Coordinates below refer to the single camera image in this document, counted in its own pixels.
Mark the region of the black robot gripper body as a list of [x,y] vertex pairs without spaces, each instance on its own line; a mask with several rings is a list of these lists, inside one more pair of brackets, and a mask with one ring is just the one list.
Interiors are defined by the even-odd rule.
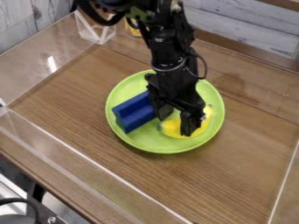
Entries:
[[196,90],[201,77],[196,65],[154,66],[144,76],[149,94],[164,96],[178,111],[202,111],[205,102]]

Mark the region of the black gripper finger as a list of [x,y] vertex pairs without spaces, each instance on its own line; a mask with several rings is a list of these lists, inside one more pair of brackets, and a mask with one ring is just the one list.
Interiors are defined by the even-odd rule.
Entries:
[[182,111],[180,113],[180,134],[185,137],[189,137],[193,131],[201,126],[201,119],[205,116],[204,112],[200,111]]
[[153,106],[153,112],[160,121],[162,121],[173,112],[173,106],[169,99],[164,96],[149,94],[149,102]]

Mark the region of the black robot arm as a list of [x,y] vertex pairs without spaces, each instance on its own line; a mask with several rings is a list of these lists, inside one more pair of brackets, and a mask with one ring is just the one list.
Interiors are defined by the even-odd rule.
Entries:
[[180,111],[178,133],[188,137],[201,126],[205,102],[196,84],[197,58],[192,48],[193,28],[188,23],[182,0],[74,0],[88,17],[112,26],[125,20],[140,31],[150,51],[153,73],[144,76],[149,101],[158,119]]

